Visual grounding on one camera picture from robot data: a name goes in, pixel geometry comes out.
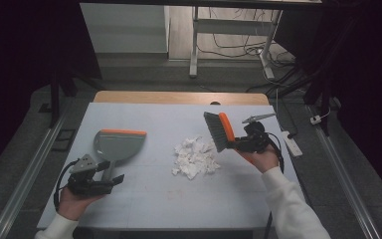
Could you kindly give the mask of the black floor plate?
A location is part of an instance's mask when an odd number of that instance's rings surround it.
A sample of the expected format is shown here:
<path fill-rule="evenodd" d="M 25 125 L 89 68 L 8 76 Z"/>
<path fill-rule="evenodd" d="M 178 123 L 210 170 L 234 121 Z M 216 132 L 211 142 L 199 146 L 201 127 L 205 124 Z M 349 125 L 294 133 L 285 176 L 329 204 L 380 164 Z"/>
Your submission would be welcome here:
<path fill-rule="evenodd" d="M 54 140 L 51 151 L 67 152 L 70 150 L 76 136 L 76 130 L 61 129 Z"/>

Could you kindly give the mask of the pile of white paper scraps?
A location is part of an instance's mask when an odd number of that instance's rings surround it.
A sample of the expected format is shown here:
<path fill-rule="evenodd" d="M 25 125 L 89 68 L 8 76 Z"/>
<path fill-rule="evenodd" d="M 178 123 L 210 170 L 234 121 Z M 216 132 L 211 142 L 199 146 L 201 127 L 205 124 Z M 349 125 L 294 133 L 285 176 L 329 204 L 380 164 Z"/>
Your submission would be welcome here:
<path fill-rule="evenodd" d="M 183 174 L 189 180 L 196 175 L 211 174 L 220 168 L 214 156 L 215 143 L 206 141 L 201 136 L 187 137 L 174 147 L 173 175 Z"/>

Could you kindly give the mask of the orange brush with grey bristles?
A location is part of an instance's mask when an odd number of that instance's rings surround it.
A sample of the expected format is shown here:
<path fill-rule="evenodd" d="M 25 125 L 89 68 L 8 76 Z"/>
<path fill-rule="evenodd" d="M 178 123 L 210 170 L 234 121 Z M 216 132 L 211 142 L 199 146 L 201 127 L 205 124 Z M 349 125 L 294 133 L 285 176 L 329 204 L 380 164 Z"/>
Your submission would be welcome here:
<path fill-rule="evenodd" d="M 225 113 L 204 112 L 203 117 L 218 152 L 224 149 L 235 150 L 236 145 L 241 145 L 235 143 L 235 135 Z"/>

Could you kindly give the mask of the black metal stand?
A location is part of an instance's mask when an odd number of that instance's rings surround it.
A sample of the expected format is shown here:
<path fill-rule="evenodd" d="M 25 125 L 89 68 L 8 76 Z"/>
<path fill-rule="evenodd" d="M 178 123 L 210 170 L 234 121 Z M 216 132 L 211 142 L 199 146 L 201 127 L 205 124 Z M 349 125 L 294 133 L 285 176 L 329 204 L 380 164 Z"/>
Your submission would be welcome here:
<path fill-rule="evenodd" d="M 57 68 L 50 79 L 51 103 L 46 108 L 46 111 L 51 114 L 49 128 L 54 127 L 57 121 L 61 118 L 60 91 L 63 91 L 66 97 L 75 97 L 77 95 L 78 88 L 74 82 L 74 79 L 81 80 L 95 90 L 103 90 L 103 86 L 101 84 L 74 68 Z"/>
<path fill-rule="evenodd" d="M 349 17 L 344 22 L 337 37 L 332 41 L 331 49 L 326 54 L 318 70 L 312 75 L 311 85 L 303 97 L 303 100 L 307 105 L 314 105 L 318 99 L 321 99 L 321 122 L 318 125 L 326 136 L 329 136 L 327 118 L 330 110 L 329 100 L 331 97 L 333 65 L 338 62 L 338 55 L 341 52 L 341 49 L 343 48 L 344 43 L 350 35 L 355 24 L 355 17 Z"/>

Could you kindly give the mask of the wooden table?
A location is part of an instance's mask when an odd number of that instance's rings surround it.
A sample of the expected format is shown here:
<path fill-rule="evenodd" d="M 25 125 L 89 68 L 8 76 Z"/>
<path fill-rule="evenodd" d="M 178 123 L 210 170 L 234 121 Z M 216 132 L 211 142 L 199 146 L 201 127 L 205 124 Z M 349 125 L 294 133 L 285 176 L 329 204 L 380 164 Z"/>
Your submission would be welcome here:
<path fill-rule="evenodd" d="M 268 106 L 264 94 L 100 91 L 94 103 Z"/>

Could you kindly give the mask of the white cabinet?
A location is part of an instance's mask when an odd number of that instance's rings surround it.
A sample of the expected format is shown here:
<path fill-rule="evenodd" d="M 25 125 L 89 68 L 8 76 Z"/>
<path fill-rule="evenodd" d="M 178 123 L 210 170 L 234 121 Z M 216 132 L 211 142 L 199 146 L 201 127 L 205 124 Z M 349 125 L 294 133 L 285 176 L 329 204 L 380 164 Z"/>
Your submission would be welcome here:
<path fill-rule="evenodd" d="M 153 5 L 80 4 L 97 53 L 167 53 L 169 8 Z"/>

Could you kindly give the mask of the aluminium rail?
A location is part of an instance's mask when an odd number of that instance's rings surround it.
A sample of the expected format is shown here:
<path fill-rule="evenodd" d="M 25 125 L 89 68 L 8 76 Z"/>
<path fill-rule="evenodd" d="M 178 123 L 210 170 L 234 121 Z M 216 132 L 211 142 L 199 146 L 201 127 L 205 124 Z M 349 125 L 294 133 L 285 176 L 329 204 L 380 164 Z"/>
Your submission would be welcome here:
<path fill-rule="evenodd" d="M 356 189 L 332 140 L 325 134 L 319 122 L 314 124 L 313 127 L 315 128 L 319 141 L 331 163 L 331 167 L 333 168 L 337 180 L 354 212 L 358 224 L 363 231 L 364 237 L 366 239 L 382 239 L 376 223 Z"/>
<path fill-rule="evenodd" d="M 67 118 L 67 113 L 67 109 L 63 109 L 56 121 L 47 129 L 45 137 L 40 141 L 40 144 L 22 174 L 21 179 L 3 208 L 0 214 L 0 239 L 6 239 L 9 234 L 45 159 L 51 150 L 52 144 Z"/>

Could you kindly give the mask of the white desk frame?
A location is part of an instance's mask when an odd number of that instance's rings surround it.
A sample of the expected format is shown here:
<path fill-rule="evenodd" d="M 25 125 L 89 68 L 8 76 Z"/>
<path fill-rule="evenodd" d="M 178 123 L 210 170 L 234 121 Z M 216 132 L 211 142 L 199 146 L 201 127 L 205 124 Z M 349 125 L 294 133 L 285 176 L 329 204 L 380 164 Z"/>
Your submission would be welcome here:
<path fill-rule="evenodd" d="M 198 35 L 244 35 L 244 36 L 260 36 L 266 38 L 266 43 L 262 49 L 256 50 L 256 56 L 260 59 L 265 77 L 268 80 L 275 78 L 272 64 L 268 60 L 270 47 L 273 43 L 282 10 L 272 10 L 272 19 L 270 21 L 258 20 L 229 20 L 217 18 L 200 18 L 199 8 L 193 8 L 192 14 L 192 48 L 190 56 L 189 76 L 197 77 L 198 66 Z"/>

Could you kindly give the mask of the white power strip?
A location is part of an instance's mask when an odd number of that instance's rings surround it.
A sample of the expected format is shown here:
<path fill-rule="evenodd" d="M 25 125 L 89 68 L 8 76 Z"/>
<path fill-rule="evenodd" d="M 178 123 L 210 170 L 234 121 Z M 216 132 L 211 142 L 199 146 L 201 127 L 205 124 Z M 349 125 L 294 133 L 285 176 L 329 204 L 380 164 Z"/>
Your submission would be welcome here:
<path fill-rule="evenodd" d="M 296 144 L 295 140 L 293 138 L 289 138 L 290 133 L 288 131 L 283 131 L 282 136 L 284 138 L 284 141 L 286 143 L 287 149 L 289 150 L 290 154 L 292 156 L 302 156 L 302 151 L 300 150 L 299 146 Z"/>

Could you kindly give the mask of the dark curtain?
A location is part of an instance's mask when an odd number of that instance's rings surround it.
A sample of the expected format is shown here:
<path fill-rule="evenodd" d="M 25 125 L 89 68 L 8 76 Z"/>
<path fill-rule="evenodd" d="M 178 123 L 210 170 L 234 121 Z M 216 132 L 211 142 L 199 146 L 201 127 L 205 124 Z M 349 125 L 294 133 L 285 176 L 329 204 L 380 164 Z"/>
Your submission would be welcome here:
<path fill-rule="evenodd" d="M 382 179 L 382 0 L 284 10 L 275 40 L 313 76 L 304 101 L 337 98 L 338 119 Z"/>
<path fill-rule="evenodd" d="M 83 0 L 0 0 L 0 155 L 39 88 L 101 77 Z"/>

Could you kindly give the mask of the pale blue table mat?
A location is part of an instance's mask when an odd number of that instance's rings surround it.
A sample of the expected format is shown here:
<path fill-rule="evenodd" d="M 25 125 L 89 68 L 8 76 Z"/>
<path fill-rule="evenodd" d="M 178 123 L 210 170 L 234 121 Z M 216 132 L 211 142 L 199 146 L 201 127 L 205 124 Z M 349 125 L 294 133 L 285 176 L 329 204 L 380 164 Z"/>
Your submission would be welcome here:
<path fill-rule="evenodd" d="M 236 152 L 215 155 L 220 167 L 193 179 L 172 172 L 174 148 L 186 138 L 211 135 L 205 112 L 228 116 L 235 135 L 244 135 L 243 121 L 261 116 L 267 132 L 282 140 L 271 106 L 210 106 L 157 104 L 89 104 L 67 157 L 74 161 L 94 155 L 94 138 L 103 128 L 144 130 L 141 151 L 114 170 L 124 181 L 93 203 L 80 223 L 108 230 L 258 229 L 270 210 L 260 173 Z"/>

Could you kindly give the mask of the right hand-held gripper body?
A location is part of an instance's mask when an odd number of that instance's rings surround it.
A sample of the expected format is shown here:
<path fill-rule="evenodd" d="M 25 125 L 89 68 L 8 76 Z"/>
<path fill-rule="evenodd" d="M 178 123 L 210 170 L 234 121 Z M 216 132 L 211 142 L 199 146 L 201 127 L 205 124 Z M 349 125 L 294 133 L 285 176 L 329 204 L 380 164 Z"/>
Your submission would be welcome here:
<path fill-rule="evenodd" d="M 274 114 L 258 115 L 251 116 L 243 120 L 244 131 L 247 133 L 249 142 L 242 143 L 242 146 L 247 146 L 250 149 L 250 152 L 259 152 L 264 151 L 267 146 L 270 144 L 271 139 L 268 136 L 268 133 L 265 130 L 264 125 L 261 123 L 261 120 L 273 117 Z"/>

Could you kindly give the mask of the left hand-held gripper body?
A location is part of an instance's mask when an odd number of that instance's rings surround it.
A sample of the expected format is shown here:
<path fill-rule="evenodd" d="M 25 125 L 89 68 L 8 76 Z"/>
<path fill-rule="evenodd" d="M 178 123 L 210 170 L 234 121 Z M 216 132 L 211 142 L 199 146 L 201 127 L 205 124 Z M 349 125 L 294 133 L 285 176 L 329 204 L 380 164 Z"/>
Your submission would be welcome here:
<path fill-rule="evenodd" d="M 79 158 L 74 167 L 70 170 L 68 187 L 75 195 L 99 196 L 111 194 L 113 185 L 109 181 L 95 181 L 94 176 L 97 172 L 97 162 L 89 155 L 85 154 Z"/>

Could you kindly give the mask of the person's left hand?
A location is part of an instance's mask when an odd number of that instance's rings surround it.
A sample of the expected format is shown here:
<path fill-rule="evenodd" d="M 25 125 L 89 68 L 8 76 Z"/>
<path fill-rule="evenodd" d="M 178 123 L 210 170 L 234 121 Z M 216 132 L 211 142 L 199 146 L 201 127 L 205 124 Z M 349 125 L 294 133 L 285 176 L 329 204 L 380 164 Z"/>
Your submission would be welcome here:
<path fill-rule="evenodd" d="M 58 213 L 66 219 L 78 221 L 93 202 L 102 198 L 103 195 L 90 197 L 74 195 L 68 187 L 64 187 L 60 195 Z"/>

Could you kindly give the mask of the grey dustpan with orange edge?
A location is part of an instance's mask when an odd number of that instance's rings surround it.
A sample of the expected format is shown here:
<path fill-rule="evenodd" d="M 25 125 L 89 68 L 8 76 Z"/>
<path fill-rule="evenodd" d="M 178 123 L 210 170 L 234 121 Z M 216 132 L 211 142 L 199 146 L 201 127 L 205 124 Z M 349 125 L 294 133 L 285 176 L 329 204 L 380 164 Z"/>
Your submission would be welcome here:
<path fill-rule="evenodd" d="M 145 139 L 146 132 L 142 130 L 101 129 L 95 135 L 95 153 L 99 158 L 109 162 L 109 167 L 103 172 L 101 180 L 110 181 L 116 163 L 138 154 Z"/>

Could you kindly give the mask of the person's right hand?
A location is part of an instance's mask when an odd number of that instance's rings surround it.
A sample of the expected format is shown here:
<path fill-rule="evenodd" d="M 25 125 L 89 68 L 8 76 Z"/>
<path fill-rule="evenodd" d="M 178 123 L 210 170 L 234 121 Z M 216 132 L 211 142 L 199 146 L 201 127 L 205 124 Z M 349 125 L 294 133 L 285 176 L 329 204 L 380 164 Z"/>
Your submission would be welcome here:
<path fill-rule="evenodd" d="M 241 152 L 239 155 L 251 163 L 259 172 L 265 173 L 268 170 L 280 165 L 274 148 L 268 145 L 263 152 Z"/>

